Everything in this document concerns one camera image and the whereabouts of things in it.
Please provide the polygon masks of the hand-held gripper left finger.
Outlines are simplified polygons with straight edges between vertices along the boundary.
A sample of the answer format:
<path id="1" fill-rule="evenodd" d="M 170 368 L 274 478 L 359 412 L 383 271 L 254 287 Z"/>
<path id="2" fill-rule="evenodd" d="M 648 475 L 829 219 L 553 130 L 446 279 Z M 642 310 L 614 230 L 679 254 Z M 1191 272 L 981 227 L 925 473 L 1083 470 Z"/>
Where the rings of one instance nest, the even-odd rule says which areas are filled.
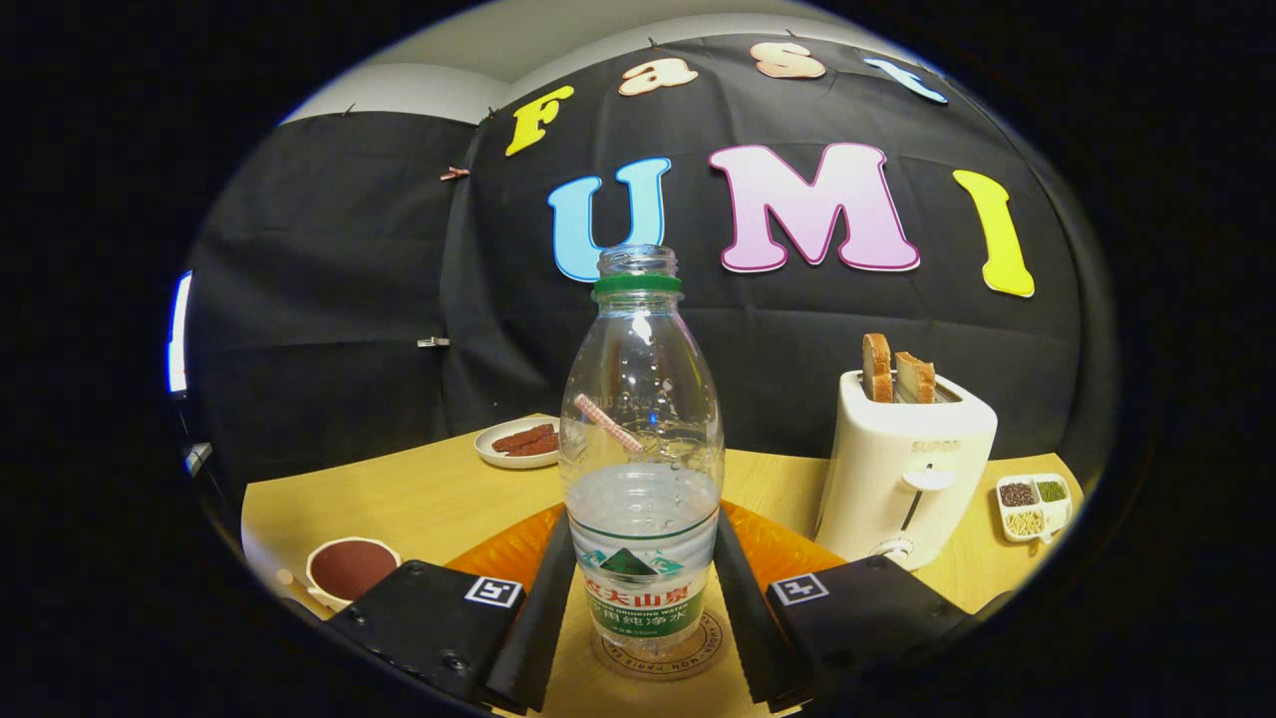
<path id="1" fill-rule="evenodd" d="M 456 701 L 541 712 L 575 568 L 561 504 L 447 566 L 406 560 L 328 626 Z"/>

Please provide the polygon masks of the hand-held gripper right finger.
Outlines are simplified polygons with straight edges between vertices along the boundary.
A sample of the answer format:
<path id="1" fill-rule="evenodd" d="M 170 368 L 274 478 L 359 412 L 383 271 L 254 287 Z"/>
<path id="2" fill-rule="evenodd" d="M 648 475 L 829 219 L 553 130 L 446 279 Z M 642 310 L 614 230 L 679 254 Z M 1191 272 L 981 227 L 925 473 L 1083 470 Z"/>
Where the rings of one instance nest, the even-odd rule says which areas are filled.
<path id="1" fill-rule="evenodd" d="M 892 559 L 840 559 L 732 502 L 721 504 L 715 568 L 752 698 L 775 712 L 883 712 L 1011 599 L 968 613 Z"/>

